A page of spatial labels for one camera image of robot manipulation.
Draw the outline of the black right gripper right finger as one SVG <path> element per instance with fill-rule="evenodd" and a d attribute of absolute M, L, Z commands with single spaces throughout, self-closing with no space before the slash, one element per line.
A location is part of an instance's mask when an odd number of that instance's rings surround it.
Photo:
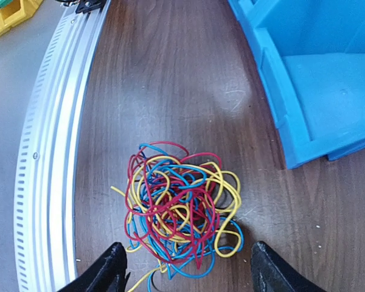
<path fill-rule="evenodd" d="M 254 291 L 300 291 L 301 275 L 264 241 L 254 243 L 251 254 Z"/>

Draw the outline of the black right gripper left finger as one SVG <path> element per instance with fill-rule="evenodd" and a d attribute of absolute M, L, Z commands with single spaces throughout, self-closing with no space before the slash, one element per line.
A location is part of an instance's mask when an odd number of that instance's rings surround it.
<path fill-rule="evenodd" d="M 125 291 L 127 253 L 120 242 L 114 242 L 80 277 L 60 291 Z"/>

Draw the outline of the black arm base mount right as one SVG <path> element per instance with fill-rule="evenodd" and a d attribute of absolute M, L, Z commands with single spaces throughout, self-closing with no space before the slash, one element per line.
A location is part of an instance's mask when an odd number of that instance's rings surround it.
<path fill-rule="evenodd" d="M 75 12 L 79 13 L 89 13 L 93 10 L 103 9 L 106 0 L 80 0 Z"/>

